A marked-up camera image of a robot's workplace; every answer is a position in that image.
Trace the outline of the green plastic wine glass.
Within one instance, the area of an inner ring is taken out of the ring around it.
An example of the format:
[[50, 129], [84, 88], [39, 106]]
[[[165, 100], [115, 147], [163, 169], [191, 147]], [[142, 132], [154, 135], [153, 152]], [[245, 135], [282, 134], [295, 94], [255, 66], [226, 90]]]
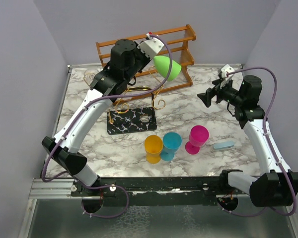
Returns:
[[[166, 78], [167, 73], [169, 71], [170, 58], [166, 57], [166, 56], [155, 56], [153, 58], [153, 63], [154, 63], [154, 66], [155, 66], [157, 72], [162, 77]], [[181, 65], [173, 60], [171, 72], [169, 74], [167, 81], [173, 81], [180, 73], [181, 68], [182, 68]]]

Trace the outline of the clear tall wine glass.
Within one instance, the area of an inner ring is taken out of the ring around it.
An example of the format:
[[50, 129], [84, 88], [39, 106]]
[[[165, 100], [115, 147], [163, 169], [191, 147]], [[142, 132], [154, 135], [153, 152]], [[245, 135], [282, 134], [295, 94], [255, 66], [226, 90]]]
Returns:
[[87, 69], [83, 73], [83, 78], [84, 78], [85, 82], [90, 84], [93, 81], [95, 75], [99, 72], [100, 72], [100, 69], [98, 69], [98, 68]]

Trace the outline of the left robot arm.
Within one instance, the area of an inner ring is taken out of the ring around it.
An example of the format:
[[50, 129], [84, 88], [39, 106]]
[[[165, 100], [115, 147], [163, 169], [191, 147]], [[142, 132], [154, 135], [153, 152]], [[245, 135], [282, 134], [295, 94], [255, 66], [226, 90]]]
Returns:
[[99, 176], [87, 164], [87, 158], [79, 153], [83, 140], [98, 118], [163, 47], [163, 42], [152, 35], [140, 43], [118, 40], [111, 49], [110, 61], [94, 76], [86, 97], [71, 119], [53, 137], [46, 136], [42, 140], [48, 159], [53, 159], [82, 182], [86, 194], [96, 195], [100, 184]]

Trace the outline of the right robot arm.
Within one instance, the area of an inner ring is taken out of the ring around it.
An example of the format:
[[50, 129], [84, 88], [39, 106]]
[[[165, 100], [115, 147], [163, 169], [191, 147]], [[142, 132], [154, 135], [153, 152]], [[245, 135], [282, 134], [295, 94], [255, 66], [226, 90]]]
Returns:
[[223, 170], [218, 182], [219, 190], [229, 194], [236, 188], [248, 194], [256, 207], [295, 206], [298, 193], [298, 172], [293, 172], [281, 155], [271, 135], [267, 112], [259, 105], [262, 81], [259, 77], [247, 75], [240, 89], [232, 82], [224, 83], [222, 78], [214, 80], [214, 87], [197, 96], [206, 107], [226, 101], [234, 106], [234, 117], [249, 138], [258, 159], [259, 178], [246, 175], [240, 170]]

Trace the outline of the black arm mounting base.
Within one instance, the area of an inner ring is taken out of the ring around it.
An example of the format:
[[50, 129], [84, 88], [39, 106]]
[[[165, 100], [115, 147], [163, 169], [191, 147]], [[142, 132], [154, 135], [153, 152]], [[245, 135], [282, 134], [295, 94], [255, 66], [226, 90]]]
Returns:
[[217, 198], [237, 197], [243, 192], [238, 189], [220, 186], [220, 177], [103, 177], [89, 189], [80, 182], [74, 182], [76, 190], [72, 197], [102, 199], [105, 206], [171, 206], [204, 205], [216, 206]]

